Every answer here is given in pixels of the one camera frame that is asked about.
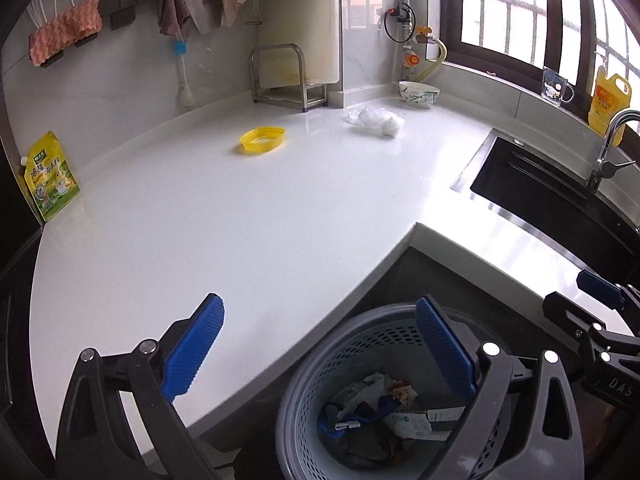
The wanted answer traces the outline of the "white plastic bag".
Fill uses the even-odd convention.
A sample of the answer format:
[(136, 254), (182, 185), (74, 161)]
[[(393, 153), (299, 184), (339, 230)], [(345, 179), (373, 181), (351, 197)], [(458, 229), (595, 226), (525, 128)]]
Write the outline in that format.
[(362, 402), (368, 404), (370, 408), (377, 408), (378, 399), (386, 396), (392, 383), (393, 379), (390, 376), (376, 372), (361, 379), (360, 382), (353, 382), (344, 387), (334, 399), (342, 407), (337, 418), (343, 420), (347, 415), (352, 414)]

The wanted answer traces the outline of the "purple grey hanging cloth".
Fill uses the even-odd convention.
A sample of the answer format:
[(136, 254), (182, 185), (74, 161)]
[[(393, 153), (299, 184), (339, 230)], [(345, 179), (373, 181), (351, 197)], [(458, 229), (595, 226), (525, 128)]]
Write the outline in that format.
[(157, 25), (162, 36), (179, 41), (186, 40), (188, 38), (186, 23), (190, 18), (191, 12), (186, 0), (160, 0)]

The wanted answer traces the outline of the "blue white bottle brush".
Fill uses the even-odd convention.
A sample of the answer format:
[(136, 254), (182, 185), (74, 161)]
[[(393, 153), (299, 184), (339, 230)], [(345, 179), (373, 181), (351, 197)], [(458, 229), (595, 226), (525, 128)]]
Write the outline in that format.
[(178, 92), (177, 100), (185, 108), (194, 107), (194, 95), (191, 90), (188, 75), (186, 74), (186, 43), (181, 40), (174, 41), (174, 52), (177, 59), (178, 70)]

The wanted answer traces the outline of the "red white snack wrapper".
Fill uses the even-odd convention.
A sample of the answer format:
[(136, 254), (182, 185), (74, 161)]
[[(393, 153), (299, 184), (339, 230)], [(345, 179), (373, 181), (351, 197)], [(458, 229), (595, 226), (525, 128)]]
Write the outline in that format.
[(399, 411), (411, 412), (418, 394), (408, 382), (394, 382), (388, 388), (388, 393), (399, 402)]

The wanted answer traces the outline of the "dark grey rag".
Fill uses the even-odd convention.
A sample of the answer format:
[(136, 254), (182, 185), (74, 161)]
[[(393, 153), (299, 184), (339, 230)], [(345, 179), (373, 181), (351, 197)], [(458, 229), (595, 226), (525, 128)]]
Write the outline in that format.
[(384, 422), (349, 429), (337, 442), (336, 459), (348, 468), (369, 470), (390, 467), (405, 455), (402, 440)]

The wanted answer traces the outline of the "white cutting board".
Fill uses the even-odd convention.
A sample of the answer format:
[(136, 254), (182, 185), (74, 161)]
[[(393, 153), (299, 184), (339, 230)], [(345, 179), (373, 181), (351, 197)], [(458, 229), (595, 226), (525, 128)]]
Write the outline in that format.
[(340, 80), (340, 0), (260, 0), (258, 44), (298, 44), (307, 75), (322, 84)]

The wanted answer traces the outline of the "stainless steel rack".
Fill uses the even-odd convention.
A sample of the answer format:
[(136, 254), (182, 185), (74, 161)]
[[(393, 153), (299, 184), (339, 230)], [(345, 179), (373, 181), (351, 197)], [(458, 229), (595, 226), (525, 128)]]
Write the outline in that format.
[(303, 113), (329, 104), (328, 85), (307, 75), (298, 44), (258, 44), (248, 55), (254, 102), (299, 108)]

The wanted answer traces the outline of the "glass mug with cartoon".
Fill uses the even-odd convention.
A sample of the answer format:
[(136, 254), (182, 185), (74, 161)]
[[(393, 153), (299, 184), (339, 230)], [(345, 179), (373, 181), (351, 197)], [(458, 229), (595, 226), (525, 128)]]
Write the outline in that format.
[(548, 66), (542, 69), (540, 95), (556, 107), (572, 102), (575, 90), (559, 73)]

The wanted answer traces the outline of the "clear plastic blister package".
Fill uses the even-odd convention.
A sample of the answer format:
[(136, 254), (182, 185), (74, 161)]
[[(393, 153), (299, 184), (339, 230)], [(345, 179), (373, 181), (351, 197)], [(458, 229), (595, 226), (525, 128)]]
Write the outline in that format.
[(393, 413), (383, 422), (396, 437), (419, 441), (446, 441), (465, 410), (455, 408), (434, 408), (425, 412)]

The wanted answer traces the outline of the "crumpled clear plastic wrap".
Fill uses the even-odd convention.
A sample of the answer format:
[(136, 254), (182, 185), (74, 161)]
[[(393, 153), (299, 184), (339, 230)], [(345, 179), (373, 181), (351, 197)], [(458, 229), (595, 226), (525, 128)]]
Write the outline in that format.
[(394, 138), (405, 125), (404, 118), (386, 108), (373, 106), (351, 108), (346, 112), (345, 120), (353, 127), (382, 138)]

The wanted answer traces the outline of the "black kitchen sink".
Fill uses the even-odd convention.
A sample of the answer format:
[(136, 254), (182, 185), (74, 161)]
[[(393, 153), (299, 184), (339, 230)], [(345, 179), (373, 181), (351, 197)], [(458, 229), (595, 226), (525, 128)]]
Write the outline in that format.
[(546, 240), (602, 278), (639, 284), (639, 230), (582, 179), (513, 136), (491, 129), (451, 187), (495, 205), (500, 214)]

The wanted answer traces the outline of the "green yellow seasoning pouch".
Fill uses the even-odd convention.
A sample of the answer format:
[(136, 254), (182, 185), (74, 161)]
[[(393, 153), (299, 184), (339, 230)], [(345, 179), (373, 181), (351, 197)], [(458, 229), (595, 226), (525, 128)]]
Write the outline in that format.
[(40, 216), (50, 221), (78, 193), (79, 185), (68, 166), (62, 144), (48, 131), (21, 158), (24, 180)]

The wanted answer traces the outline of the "orange pink sponge cloth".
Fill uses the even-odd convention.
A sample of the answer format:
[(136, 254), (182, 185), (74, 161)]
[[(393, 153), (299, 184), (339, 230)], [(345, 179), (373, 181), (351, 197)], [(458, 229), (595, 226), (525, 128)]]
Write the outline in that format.
[(86, 0), (52, 18), (29, 37), (29, 58), (41, 66), (52, 56), (103, 28), (100, 0)]

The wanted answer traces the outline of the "white patterned ceramic bowl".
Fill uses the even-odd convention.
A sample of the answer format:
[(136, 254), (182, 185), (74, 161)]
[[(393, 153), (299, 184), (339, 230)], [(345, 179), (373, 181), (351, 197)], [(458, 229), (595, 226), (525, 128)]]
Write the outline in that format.
[(439, 88), (422, 84), (422, 82), (399, 81), (398, 89), (401, 99), (416, 108), (433, 106), (439, 96)]

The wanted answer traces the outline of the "yellow oil bottle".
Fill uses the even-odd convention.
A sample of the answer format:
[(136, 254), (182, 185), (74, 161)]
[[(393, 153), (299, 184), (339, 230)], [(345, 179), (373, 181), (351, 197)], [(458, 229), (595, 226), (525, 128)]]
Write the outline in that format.
[(630, 107), (632, 89), (629, 81), (619, 74), (606, 76), (603, 65), (599, 66), (594, 80), (594, 89), (588, 112), (588, 124), (601, 138), (613, 116)]

